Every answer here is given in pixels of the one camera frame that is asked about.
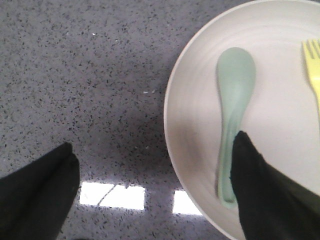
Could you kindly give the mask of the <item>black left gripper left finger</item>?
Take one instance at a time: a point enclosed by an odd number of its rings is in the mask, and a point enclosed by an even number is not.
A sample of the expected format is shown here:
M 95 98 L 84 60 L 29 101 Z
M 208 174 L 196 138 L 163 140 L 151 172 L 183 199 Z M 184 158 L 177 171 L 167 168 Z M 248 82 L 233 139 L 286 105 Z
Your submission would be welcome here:
M 68 142 L 0 180 L 0 238 L 55 240 L 80 184 Z

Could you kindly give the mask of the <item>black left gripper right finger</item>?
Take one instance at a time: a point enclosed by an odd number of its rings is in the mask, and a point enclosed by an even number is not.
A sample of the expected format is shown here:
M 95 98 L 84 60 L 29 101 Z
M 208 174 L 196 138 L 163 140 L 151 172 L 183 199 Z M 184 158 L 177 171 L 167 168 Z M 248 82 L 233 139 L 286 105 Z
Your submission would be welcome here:
M 230 173 L 247 240 L 320 238 L 320 197 L 269 165 L 244 131 L 234 139 Z

